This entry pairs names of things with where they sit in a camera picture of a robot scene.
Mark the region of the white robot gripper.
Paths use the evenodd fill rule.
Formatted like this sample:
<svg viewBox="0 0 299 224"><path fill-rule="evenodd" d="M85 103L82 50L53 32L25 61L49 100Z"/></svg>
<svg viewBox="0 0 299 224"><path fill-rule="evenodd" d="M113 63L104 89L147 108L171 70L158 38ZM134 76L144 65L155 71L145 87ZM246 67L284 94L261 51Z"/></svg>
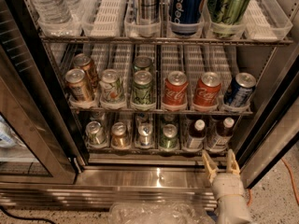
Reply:
<svg viewBox="0 0 299 224"><path fill-rule="evenodd" d="M212 183L212 191L216 200L230 195L242 196L244 186L240 179L239 165L235 159L234 152L229 149L227 152L226 172L217 175L219 169L209 154L203 150L202 160L205 166L207 180Z"/></svg>

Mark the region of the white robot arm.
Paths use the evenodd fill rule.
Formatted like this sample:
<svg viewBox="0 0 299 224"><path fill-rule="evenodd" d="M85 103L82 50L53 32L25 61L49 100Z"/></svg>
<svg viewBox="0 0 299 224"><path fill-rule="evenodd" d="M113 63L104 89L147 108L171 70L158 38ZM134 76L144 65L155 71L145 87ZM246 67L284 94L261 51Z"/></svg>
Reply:
<svg viewBox="0 0 299 224"><path fill-rule="evenodd" d="M253 224L244 197L245 189L240 178L239 165L231 149L228 150L226 158L226 172L220 173L209 154L202 151L206 177L218 204L216 224Z"/></svg>

